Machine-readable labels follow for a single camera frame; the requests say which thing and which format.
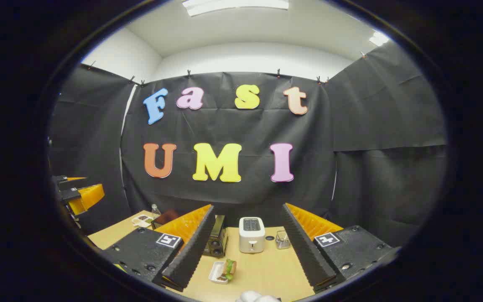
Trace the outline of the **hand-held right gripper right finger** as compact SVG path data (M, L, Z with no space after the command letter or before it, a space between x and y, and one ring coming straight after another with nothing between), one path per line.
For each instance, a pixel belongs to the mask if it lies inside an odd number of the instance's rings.
M395 256L393 247L359 225L340 227L285 203L284 230L314 292L337 286Z

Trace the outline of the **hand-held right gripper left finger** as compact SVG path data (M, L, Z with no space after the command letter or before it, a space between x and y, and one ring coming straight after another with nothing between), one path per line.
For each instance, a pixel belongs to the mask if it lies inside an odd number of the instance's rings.
M104 249L103 255L135 279L182 292L215 221L213 205L205 205L157 229L139 227Z

